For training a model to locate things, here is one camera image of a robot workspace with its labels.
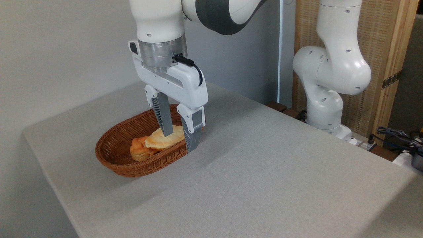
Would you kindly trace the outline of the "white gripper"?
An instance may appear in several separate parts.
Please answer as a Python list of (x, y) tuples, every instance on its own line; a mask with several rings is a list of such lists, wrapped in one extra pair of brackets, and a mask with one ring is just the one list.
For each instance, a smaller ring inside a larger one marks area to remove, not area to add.
[(201, 130), (205, 126), (203, 105), (208, 102), (205, 80), (200, 83), (199, 72), (194, 67), (181, 63), (171, 66), (166, 72), (157, 72), (143, 63), (139, 43), (128, 42), (133, 52), (133, 61), (139, 78), (147, 85), (144, 88), (148, 105), (154, 110), (158, 124), (165, 137), (173, 133), (168, 96), (180, 102), (177, 111), (181, 116), (187, 151), (195, 150), (200, 142)]

